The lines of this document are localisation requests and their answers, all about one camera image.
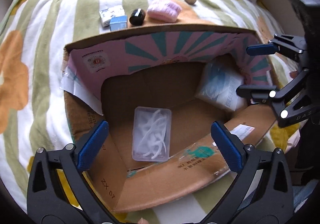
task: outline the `floral blanket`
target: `floral blanket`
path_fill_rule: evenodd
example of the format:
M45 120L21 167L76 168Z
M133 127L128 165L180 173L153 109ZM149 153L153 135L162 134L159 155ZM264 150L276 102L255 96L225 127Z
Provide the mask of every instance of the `floral blanket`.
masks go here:
M63 47L108 32L101 26L100 10L122 5L130 15L136 8L147 9L151 1L13 1L0 23L0 177L23 210L26 211L28 176L36 149L41 146L47 150L61 149L72 142L63 90L59 88ZM271 39L274 33L282 32L261 0L197 0L192 13L217 25L256 30L263 42ZM290 81L289 72L295 70L296 65L280 55L272 55L269 59L276 83L286 85ZM275 125L263 142L267 149L276 145L285 150L287 140L293 133L297 134L298 127L279 129ZM63 174L60 176L68 190ZM137 221L137 218L145 217L151 223L198 222L220 199L231 179L232 176L227 175L206 190L173 202L179 214L170 214L174 207L166 204L118 218ZM70 201L74 205L77 203L73 199ZM168 220L171 215L175 215L175 219Z

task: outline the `pink and teal sunburst pattern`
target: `pink and teal sunburst pattern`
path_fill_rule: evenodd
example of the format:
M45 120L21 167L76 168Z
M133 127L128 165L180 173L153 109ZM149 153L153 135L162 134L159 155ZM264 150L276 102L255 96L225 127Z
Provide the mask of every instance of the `pink and teal sunburst pattern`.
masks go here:
M209 62L227 53L234 57L246 84L266 85L267 59L246 53L247 46L257 42L250 33L157 32L75 49L68 66L98 99L102 83L109 77L174 62Z

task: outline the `rolled sock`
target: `rolled sock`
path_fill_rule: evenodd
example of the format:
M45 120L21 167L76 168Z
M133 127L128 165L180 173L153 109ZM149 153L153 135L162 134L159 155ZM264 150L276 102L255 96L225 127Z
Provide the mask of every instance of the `rolled sock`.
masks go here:
M149 17L168 23L176 22L182 8L171 0L153 0L147 13Z

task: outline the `blue gripper pad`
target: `blue gripper pad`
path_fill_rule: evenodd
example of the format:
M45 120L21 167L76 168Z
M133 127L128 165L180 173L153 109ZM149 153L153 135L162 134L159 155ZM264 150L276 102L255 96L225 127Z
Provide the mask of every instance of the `blue gripper pad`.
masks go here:
M258 44L247 47L247 54L250 56L271 55L275 54L279 48L273 44Z
M240 173L245 160L244 145L238 136L231 134L221 122L211 125L211 137L219 148L231 171Z
M95 124L89 133L84 134L79 139L76 143L77 149L75 150L78 171L87 171L91 167L108 133L109 124L103 120Z

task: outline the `white label on black object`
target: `white label on black object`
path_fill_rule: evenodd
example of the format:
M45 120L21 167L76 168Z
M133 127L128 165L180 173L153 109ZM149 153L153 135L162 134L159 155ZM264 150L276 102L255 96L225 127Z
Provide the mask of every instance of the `white label on black object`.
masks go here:
M242 141L245 139L252 131L254 130L254 127L248 126L248 125L238 125L233 130L230 131L230 133L235 134L239 137L239 139Z

